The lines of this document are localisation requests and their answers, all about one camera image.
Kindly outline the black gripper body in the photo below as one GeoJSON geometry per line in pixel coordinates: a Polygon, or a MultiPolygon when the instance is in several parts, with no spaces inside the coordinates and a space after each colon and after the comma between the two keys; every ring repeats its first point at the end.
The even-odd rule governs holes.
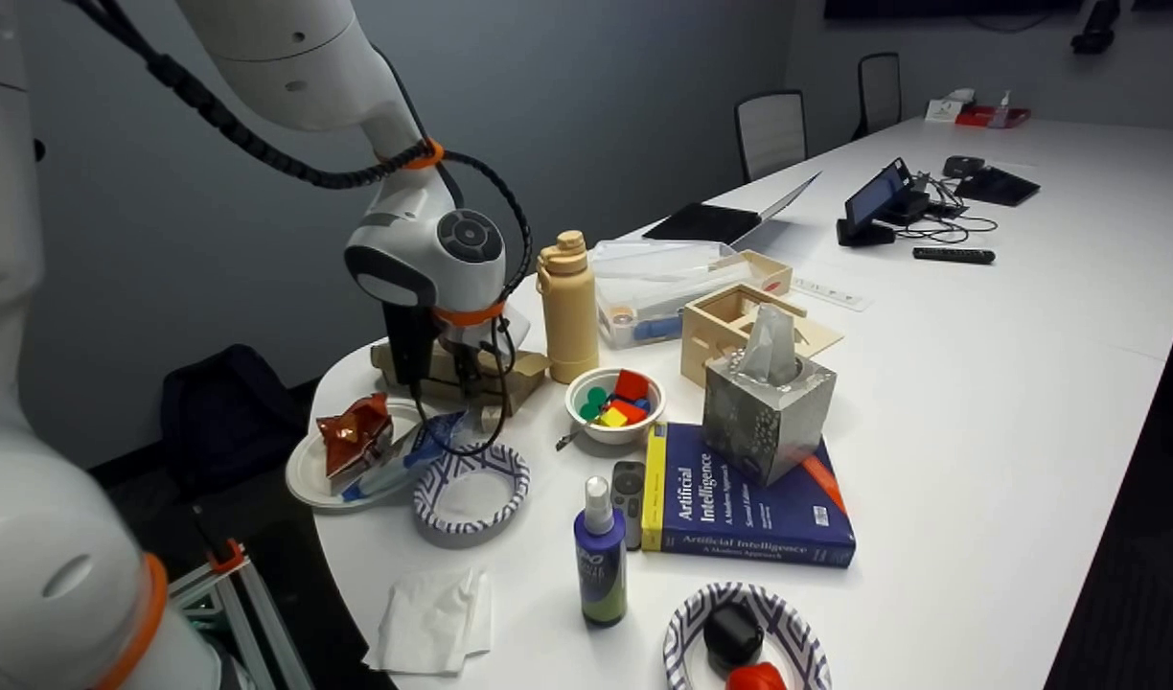
{"type": "Polygon", "coordinates": [[[437,314],[440,345],[450,353],[487,353],[487,356],[511,356],[504,320],[500,314],[437,314]]]}

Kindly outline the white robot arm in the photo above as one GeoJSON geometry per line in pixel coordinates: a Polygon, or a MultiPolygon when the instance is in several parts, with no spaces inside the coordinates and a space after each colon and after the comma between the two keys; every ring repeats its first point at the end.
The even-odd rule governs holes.
{"type": "Polygon", "coordinates": [[[143,430],[137,379],[325,339],[244,224],[336,186],[315,248],[394,334],[458,339],[511,283],[358,0],[0,0],[0,690],[232,690],[86,452],[143,430]]]}

